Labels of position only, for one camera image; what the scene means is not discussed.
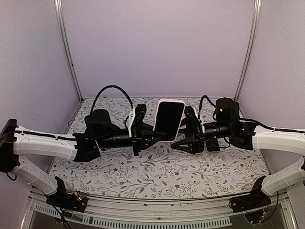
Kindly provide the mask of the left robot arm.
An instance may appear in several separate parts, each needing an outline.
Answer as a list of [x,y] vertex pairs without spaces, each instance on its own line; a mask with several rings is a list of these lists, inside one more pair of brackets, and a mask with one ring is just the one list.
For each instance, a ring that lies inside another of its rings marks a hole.
[[143,122],[146,105],[139,104],[129,114],[130,124],[121,129],[111,122],[105,109],[91,111],[85,117],[84,133],[57,135],[34,132],[9,119],[0,133],[0,170],[24,179],[29,185],[67,207],[71,194],[66,192],[63,180],[52,177],[26,158],[26,155],[61,157],[74,162],[90,162],[101,156],[100,151],[112,148],[132,147],[135,156],[166,138]]

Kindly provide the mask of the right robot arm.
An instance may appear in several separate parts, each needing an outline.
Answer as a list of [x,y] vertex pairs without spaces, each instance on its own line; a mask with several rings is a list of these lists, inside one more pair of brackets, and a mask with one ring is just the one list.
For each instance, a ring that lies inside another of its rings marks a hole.
[[[228,138],[228,143],[240,149],[271,149],[305,154],[305,132],[298,129],[268,127],[256,120],[240,117],[239,103],[231,98],[215,102],[215,121],[203,123],[200,115],[191,106],[185,109],[184,127],[180,132],[185,138],[171,144],[171,148],[190,154],[204,150],[207,142]],[[246,203],[258,207],[271,194],[305,180],[305,158],[301,157],[284,169],[256,180]]]

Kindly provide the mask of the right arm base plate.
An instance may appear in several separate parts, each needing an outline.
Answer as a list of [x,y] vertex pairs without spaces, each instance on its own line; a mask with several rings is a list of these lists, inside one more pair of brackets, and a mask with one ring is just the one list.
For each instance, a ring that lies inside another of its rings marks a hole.
[[229,208],[233,213],[252,210],[271,204],[270,197],[264,193],[250,193],[240,197],[234,197],[229,200]]

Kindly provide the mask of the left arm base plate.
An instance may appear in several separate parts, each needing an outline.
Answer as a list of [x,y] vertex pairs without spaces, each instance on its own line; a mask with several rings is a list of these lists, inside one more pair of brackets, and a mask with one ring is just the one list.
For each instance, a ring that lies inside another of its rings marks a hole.
[[84,213],[87,207],[88,199],[82,194],[68,194],[57,191],[52,195],[46,196],[46,203],[59,207],[61,209],[72,210]]

